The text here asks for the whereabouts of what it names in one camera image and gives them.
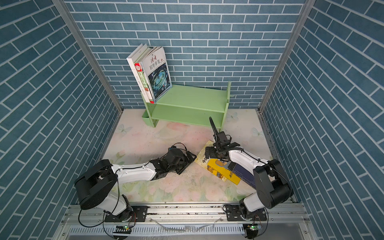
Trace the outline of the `dark blue book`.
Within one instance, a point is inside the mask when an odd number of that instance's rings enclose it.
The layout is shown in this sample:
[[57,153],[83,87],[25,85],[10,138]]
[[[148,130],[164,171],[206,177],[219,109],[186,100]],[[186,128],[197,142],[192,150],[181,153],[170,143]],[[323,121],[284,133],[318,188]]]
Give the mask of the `dark blue book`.
[[232,161],[229,161],[227,169],[256,190],[255,177],[248,170]]

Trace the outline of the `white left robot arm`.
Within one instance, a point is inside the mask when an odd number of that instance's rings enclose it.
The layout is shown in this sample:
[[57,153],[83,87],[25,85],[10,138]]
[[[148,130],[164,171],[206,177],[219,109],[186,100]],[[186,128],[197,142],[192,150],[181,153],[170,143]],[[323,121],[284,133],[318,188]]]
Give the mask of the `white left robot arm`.
[[175,146],[157,159],[138,165],[116,165],[101,160],[75,180],[81,210],[99,208],[107,214],[108,222],[127,222],[133,218],[134,209],[128,197],[113,193],[120,184],[137,181],[155,181],[169,173],[180,175],[197,156],[187,149]]

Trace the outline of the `yellow history book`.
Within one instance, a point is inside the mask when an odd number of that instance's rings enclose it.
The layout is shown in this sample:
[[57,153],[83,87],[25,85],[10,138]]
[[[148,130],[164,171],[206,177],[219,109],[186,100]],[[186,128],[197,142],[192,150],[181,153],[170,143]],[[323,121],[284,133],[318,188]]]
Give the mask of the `yellow history book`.
[[206,147],[212,147],[213,142],[211,140],[207,141],[207,143],[204,145],[202,150],[198,153],[197,158],[195,159],[195,163],[200,165],[203,169],[206,169],[208,172],[210,172],[212,175],[216,176],[217,178],[221,179],[223,182],[227,181],[227,178],[221,175],[217,170],[214,168],[208,166],[209,160],[206,158],[205,152]]

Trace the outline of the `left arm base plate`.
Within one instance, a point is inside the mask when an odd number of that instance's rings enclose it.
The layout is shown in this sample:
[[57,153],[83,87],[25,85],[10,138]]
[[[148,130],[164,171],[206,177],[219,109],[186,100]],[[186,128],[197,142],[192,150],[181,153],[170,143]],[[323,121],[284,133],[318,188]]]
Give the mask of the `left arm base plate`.
[[123,222],[144,222],[148,213],[148,206],[130,206],[119,215],[106,215],[107,223],[123,223]]

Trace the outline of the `white red-lettered magazine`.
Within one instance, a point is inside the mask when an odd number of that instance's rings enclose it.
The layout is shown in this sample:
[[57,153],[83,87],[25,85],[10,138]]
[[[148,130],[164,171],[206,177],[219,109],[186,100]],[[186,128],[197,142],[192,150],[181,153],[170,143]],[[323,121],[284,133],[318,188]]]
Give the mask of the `white red-lettered magazine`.
[[156,103],[160,97],[171,89],[172,82],[164,48],[151,48],[153,49],[141,60],[141,64]]

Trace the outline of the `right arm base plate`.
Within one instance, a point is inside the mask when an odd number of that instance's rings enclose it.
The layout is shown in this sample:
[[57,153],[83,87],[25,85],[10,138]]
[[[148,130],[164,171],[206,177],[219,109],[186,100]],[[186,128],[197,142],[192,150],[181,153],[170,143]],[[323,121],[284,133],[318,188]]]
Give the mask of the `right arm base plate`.
[[265,209],[259,209],[253,212],[249,212],[245,207],[240,205],[225,204],[222,206],[227,221],[239,222],[239,221],[258,221],[263,222],[267,220],[267,214]]

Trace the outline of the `white paperback book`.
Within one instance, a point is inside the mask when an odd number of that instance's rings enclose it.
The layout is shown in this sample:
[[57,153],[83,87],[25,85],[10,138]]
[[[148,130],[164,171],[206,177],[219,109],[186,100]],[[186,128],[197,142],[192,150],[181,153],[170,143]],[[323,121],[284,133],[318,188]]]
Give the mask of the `white paperback book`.
[[136,58],[138,57],[138,55],[140,55],[140,53],[138,53],[138,52],[139,52],[139,50],[140,50],[140,48],[141,48],[142,46],[143,46],[143,44],[140,44],[140,45],[134,50],[134,52],[131,53],[131,54],[127,57],[127,62],[129,63],[129,66],[130,66],[130,68],[131,68],[131,70],[132,70],[132,72],[133,72],[133,75],[134,75],[134,77],[135,77],[135,79],[136,79],[136,81],[137,81],[137,84],[138,84],[139,89],[140,89],[140,91],[141,91],[142,97],[144,98],[144,102],[149,103],[149,102],[148,102],[148,98],[147,98],[147,96],[146,96],[146,94],[145,94],[145,92],[144,92],[144,88],[143,88],[142,82],[141,82],[141,80],[140,80],[140,78],[139,78],[139,75],[138,75],[138,72],[137,72],[137,70],[136,70],[136,68],[135,68],[135,60],[136,60]]

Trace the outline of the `green nature encyclopedia book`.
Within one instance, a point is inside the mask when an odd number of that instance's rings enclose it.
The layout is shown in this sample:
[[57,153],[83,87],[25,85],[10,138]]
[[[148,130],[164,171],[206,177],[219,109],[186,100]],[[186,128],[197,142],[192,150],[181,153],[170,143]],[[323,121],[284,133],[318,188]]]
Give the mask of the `green nature encyclopedia book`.
[[150,91],[150,88],[149,88],[149,85],[148,85],[148,81],[145,77],[145,74],[144,74],[144,69],[143,69],[143,66],[141,64],[141,60],[147,56],[147,54],[152,50],[153,48],[151,47],[148,47],[147,44],[143,45],[139,52],[140,55],[138,55],[138,57],[136,58],[135,60],[135,68],[138,72],[138,75],[139,75],[139,78],[142,82],[142,85],[143,85],[143,88],[144,88],[144,92],[148,98],[148,102],[151,103],[151,104],[154,104],[155,101],[153,99],[153,96],[152,96],[152,93]]

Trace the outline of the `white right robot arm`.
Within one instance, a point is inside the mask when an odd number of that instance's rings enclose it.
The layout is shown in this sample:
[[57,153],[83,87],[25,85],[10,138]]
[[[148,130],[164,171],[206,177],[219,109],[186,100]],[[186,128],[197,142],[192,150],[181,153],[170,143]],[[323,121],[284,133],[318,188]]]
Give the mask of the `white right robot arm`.
[[237,143],[222,148],[206,147],[205,155],[208,159],[224,161],[225,169],[231,170],[256,190],[239,202],[240,213],[246,220],[254,217],[258,210],[270,210],[285,202],[294,193],[281,162],[276,159],[262,159]]

